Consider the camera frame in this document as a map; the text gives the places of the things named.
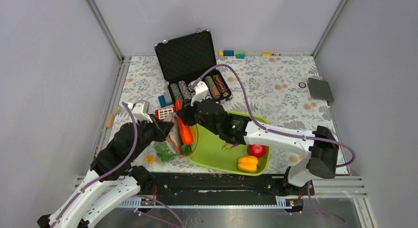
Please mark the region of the grey toy fish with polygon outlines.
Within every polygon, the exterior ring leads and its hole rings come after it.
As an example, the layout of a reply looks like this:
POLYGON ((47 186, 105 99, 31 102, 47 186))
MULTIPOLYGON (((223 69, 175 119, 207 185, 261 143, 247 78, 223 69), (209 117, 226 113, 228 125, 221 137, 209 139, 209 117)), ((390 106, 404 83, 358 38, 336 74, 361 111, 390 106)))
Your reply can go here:
POLYGON ((177 121, 173 121, 174 126, 169 133, 169 141, 176 148, 179 149, 182 146, 182 140, 179 132, 179 126, 177 121))

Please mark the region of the green toy cabbage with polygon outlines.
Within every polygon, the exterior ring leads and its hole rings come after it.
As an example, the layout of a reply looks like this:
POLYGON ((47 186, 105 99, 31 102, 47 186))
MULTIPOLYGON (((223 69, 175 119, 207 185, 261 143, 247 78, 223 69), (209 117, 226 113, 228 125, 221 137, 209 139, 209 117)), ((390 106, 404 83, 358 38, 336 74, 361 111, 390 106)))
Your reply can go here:
POLYGON ((157 157, 162 162, 170 162, 177 157, 175 150, 167 141, 156 142, 154 144, 154 150, 156 152, 157 157))

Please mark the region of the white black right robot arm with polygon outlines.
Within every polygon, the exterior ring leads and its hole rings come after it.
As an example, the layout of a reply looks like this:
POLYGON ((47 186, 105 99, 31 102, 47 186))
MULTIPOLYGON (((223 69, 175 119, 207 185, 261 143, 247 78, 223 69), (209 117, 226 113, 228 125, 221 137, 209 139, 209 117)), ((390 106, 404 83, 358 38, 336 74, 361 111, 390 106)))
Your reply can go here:
POLYGON ((286 171, 284 191, 294 195, 314 178, 336 176, 338 145, 332 132, 323 126, 316 130, 290 130, 257 121, 252 115, 228 113, 221 104, 206 99, 186 103, 177 110, 185 125, 198 124, 230 144, 263 145, 288 150, 303 159, 286 171))

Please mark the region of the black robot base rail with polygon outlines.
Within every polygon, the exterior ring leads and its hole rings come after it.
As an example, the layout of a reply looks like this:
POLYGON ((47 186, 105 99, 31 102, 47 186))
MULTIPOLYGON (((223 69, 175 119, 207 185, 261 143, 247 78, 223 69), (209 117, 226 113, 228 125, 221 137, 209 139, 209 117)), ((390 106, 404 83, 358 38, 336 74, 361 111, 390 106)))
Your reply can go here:
POLYGON ((154 172, 152 175, 153 181, 139 194, 154 197, 166 205, 275 205, 277 198, 315 194, 312 184, 301 188, 286 187, 282 174, 154 172))

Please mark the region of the clear zip top bag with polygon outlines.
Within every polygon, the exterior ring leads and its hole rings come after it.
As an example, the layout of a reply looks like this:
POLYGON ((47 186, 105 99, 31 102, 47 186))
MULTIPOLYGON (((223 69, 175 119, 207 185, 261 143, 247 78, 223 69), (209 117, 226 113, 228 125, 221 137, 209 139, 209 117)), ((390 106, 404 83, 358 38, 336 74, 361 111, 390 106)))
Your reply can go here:
POLYGON ((193 141, 190 145, 186 145, 182 141, 176 116, 167 116, 163 119, 163 121, 174 123, 174 127, 171 129, 165 141, 156 142, 154 144, 153 147, 157 157, 162 162, 170 162, 175 158, 185 158, 191 156, 195 152, 197 146, 193 144, 193 141))

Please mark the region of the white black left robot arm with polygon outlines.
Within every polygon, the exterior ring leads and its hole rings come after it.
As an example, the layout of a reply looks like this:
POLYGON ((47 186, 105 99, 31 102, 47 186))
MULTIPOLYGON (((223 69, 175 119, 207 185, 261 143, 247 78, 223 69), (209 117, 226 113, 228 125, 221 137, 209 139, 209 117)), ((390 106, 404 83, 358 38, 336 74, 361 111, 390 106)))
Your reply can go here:
POLYGON ((41 216, 41 228, 93 228, 105 215, 129 197, 147 194, 153 176, 144 166, 132 166, 152 142, 163 142, 173 122, 151 121, 123 124, 93 160, 83 181, 56 212, 41 216))

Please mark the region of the yellow toy bell pepper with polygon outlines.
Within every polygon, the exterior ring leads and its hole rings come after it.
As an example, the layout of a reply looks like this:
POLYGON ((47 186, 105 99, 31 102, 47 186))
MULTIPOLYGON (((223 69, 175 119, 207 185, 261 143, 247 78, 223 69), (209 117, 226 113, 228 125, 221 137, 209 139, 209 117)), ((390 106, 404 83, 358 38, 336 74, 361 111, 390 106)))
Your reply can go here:
POLYGON ((238 159, 238 170, 248 173, 256 173, 258 170, 258 158, 255 156, 244 156, 238 159))

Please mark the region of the orange toy carrot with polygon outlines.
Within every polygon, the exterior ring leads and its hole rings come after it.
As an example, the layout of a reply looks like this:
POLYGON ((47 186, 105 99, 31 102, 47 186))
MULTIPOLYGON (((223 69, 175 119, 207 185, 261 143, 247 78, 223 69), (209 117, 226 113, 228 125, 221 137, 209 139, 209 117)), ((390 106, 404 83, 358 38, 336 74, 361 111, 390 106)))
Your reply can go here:
MULTIPOLYGON (((179 110, 182 108, 181 100, 177 99, 175 101, 174 106, 175 106, 176 113, 178 113, 179 110)), ((194 138, 193 138, 193 134, 191 132, 190 127, 186 126, 179 116, 177 117, 177 122, 179 126, 179 133, 180 133, 180 138, 182 140, 182 143, 185 145, 192 144, 194 141, 194 138)))

